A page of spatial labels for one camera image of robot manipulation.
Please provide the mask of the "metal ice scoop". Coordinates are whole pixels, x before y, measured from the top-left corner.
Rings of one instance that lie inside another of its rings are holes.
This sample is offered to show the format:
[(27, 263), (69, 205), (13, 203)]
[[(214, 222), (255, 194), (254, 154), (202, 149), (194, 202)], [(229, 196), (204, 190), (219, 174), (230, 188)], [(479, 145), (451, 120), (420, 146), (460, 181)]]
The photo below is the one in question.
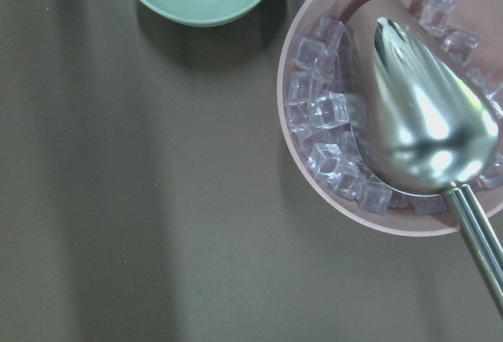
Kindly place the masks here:
[(492, 106), (399, 1), (369, 0), (347, 24), (362, 159), (392, 189), (445, 199), (501, 307), (502, 246), (470, 186), (497, 152)]

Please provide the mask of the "pink bowl of ice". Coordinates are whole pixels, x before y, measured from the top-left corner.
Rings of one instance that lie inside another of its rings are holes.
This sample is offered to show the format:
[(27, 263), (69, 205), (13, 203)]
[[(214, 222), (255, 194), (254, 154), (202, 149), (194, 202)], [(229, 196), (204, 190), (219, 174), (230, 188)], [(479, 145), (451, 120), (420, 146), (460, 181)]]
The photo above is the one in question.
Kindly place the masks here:
[[(277, 104), (296, 165), (336, 211), (389, 234), (430, 237), (457, 231), (441, 197), (408, 198), (373, 183), (351, 136), (351, 101), (341, 73), (344, 23), (368, 0), (306, 0), (279, 62)], [(502, 0), (398, 0), (420, 18), (502, 108)]]

